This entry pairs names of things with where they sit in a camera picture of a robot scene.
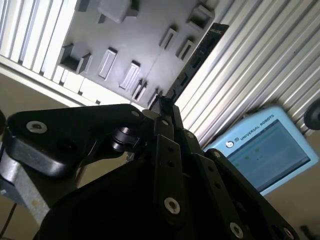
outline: metal plate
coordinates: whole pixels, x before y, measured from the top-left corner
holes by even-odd
[[[57,68],[77,0],[58,1],[55,9],[53,2],[46,10],[45,31],[39,34],[31,30],[32,19],[38,16],[36,0],[0,1],[0,73],[68,106],[124,102],[138,106],[85,76]],[[271,103],[282,106],[301,132],[310,134],[303,114],[320,97],[320,2],[201,2],[214,10],[214,22],[230,27],[176,103],[185,127],[204,146],[246,112]],[[26,59],[31,63],[27,69],[22,65],[27,40],[36,38],[33,33],[38,34],[38,45]],[[151,96],[154,89],[147,88],[144,94]]]

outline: white surface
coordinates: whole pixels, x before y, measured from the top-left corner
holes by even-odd
[[[80,92],[82,96],[92,102],[99,101],[101,105],[129,104],[130,101],[124,97],[101,87],[93,81],[85,78],[82,82]]]
[[[61,66],[57,66],[52,81],[59,84],[63,74],[64,69]]]
[[[63,71],[63,74],[62,74],[62,77],[60,79],[60,83],[65,83],[66,82],[66,79],[68,77],[68,74],[69,74],[69,71],[67,69],[65,69]]]
[[[28,70],[3,56],[0,56],[0,70],[3,71],[2,74],[24,85],[27,85],[34,90],[48,95],[54,100],[69,107],[96,105],[94,102],[86,99],[85,97],[82,97],[63,86],[56,84],[52,80],[40,76],[39,74]]]
[[[28,69],[31,69],[34,63],[34,58],[39,46],[39,41],[42,37],[44,28],[46,27],[46,17],[50,9],[51,1],[40,0],[39,6],[36,10],[34,23],[31,30],[30,39],[27,43],[25,56],[22,65]]]
[[[130,67],[124,77],[124,80],[120,83],[120,87],[128,91],[130,86],[132,85],[132,82],[137,78],[139,69],[140,67],[137,64],[131,62]]]
[[[0,55],[8,58],[11,54],[13,41],[16,36],[17,23],[22,5],[22,0],[9,0],[5,17],[5,29],[1,42]]]
[[[18,28],[16,31],[14,43],[13,43],[13,49],[10,56],[10,59],[16,63],[19,60],[22,46],[24,43],[25,34],[27,31],[33,3],[34,3],[33,0],[25,0],[22,6],[22,10],[21,10],[21,14],[18,22]]]
[[[134,107],[136,107],[137,109],[139,109],[140,112],[142,112],[142,110],[145,109],[144,107],[142,107],[142,106],[140,106],[140,105],[138,105],[138,104],[136,104],[136,103],[134,103],[134,102],[131,102],[131,105],[134,106]]]
[[[117,53],[115,51],[113,51],[112,49],[108,49],[106,51],[105,56],[104,56],[104,63],[99,68],[99,76],[102,77],[104,80],[108,79],[110,69],[112,68],[112,66],[115,62],[116,56],[117,56]]]
[[[6,15],[7,15],[7,9],[8,9],[8,0],[0,0],[0,40],[4,34],[4,28],[5,28],[5,21],[6,21]]]
[[[43,62],[45,60],[45,56],[48,50],[48,46],[51,40],[51,36],[54,32],[54,28],[57,22],[57,18],[62,7],[63,0],[54,0],[48,18],[46,20],[44,32],[41,38],[41,42],[39,45],[39,49],[37,51],[34,65],[32,70],[36,73],[40,73]]]
[[[60,50],[64,44],[71,20],[74,16],[76,0],[64,0],[58,16],[49,48],[44,60],[43,76],[51,79],[54,75]]]
[[[84,77],[73,72],[68,72],[68,78],[65,79],[63,86],[74,93],[78,93],[84,81]]]

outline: corrugated metal wall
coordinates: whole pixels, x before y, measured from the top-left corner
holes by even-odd
[[[247,111],[283,106],[302,133],[320,97],[320,1],[213,1],[230,25],[177,101],[184,126],[207,144]]]

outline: screw head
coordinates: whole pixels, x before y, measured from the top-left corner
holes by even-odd
[[[238,238],[243,239],[244,238],[244,232],[242,231],[241,227],[239,227],[238,224],[231,222],[230,223],[230,229],[231,232]]]
[[[167,121],[165,121],[165,120],[162,120],[161,121],[164,125],[167,125],[167,126],[169,126],[169,123],[167,122]]]
[[[292,240],[295,239],[295,236],[291,233],[291,231],[289,231],[288,228],[284,227],[283,230],[284,230],[284,232],[288,235],[288,237],[289,237],[290,239],[292,239]]]
[[[217,159],[221,158],[221,155],[217,151],[214,151],[213,154]]]
[[[195,137],[191,132],[187,132],[186,135],[191,139],[193,139]]]
[[[172,197],[167,197],[164,200],[164,206],[173,215],[177,215],[180,213],[180,205],[177,200]]]
[[[41,121],[30,121],[26,124],[26,128],[34,134],[44,134],[48,128]]]
[[[140,116],[140,114],[138,113],[138,112],[136,112],[136,111],[132,111],[131,112],[134,116],[136,116],[136,117],[139,117]]]

